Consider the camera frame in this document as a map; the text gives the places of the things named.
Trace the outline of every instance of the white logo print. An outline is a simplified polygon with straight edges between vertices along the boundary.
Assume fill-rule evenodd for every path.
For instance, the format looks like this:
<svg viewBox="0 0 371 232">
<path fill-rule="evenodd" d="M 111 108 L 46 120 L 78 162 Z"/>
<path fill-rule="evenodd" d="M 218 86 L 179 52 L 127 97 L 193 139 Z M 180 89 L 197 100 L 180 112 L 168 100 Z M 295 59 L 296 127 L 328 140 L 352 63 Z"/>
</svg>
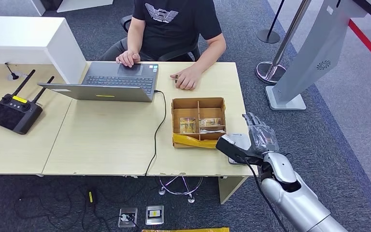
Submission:
<svg viewBox="0 0 371 232">
<path fill-rule="evenodd" d="M 163 9 L 158 9 L 156 10 L 154 6 L 146 3 L 146 8 L 150 14 L 150 17 L 152 17 L 154 20 L 159 21 L 159 22 L 165 22 L 165 23 L 170 23 L 178 14 L 177 11 L 166 11 Z"/>
</svg>

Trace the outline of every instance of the desk leg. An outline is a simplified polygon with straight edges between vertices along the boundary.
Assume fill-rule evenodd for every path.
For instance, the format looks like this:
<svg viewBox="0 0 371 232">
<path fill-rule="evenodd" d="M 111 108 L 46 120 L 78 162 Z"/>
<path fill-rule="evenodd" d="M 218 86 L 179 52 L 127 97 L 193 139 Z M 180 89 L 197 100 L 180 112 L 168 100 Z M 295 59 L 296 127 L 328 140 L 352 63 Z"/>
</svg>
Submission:
<svg viewBox="0 0 371 232">
<path fill-rule="evenodd" d="M 235 193 L 235 191 L 245 182 L 247 176 L 229 176 L 228 178 L 218 178 L 220 189 L 220 202 L 224 204 Z"/>
</svg>

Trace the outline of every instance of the man's left hand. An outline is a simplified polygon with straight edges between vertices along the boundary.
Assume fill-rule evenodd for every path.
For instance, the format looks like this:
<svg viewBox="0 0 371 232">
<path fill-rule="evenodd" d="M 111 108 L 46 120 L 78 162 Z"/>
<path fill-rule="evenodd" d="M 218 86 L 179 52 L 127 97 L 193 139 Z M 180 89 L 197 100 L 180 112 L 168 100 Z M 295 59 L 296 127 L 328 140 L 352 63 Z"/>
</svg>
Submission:
<svg viewBox="0 0 371 232">
<path fill-rule="evenodd" d="M 191 66 L 176 74 L 170 75 L 171 78 L 175 78 L 178 75 L 176 88 L 193 90 L 197 87 L 197 83 L 201 78 L 202 72 L 197 68 Z"/>
</svg>

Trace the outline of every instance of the robotic arm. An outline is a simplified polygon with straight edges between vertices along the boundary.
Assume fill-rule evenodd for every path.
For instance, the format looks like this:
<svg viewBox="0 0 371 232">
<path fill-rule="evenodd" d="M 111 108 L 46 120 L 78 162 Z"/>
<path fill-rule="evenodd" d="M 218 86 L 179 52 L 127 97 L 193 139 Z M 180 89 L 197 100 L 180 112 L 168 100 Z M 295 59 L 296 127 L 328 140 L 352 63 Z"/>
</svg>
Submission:
<svg viewBox="0 0 371 232">
<path fill-rule="evenodd" d="M 318 200 L 317 195 L 294 171 L 289 160 L 278 153 L 274 130 L 252 113 L 243 117 L 249 128 L 251 147 L 244 150 L 223 135 L 216 148 L 242 164 L 261 167 L 261 189 L 299 232 L 346 232 Z"/>
</svg>

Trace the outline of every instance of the yellow mat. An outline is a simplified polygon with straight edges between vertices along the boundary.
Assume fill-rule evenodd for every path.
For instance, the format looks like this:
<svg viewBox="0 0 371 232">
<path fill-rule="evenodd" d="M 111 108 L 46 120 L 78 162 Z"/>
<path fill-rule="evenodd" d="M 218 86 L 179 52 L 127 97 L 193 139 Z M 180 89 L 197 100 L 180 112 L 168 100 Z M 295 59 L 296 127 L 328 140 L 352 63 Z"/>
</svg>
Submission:
<svg viewBox="0 0 371 232">
<path fill-rule="evenodd" d="M 196 230 L 178 230 L 178 231 L 159 231 L 159 230 L 142 230 L 142 232 L 229 232 L 228 227 L 215 229 L 196 229 Z"/>
</svg>

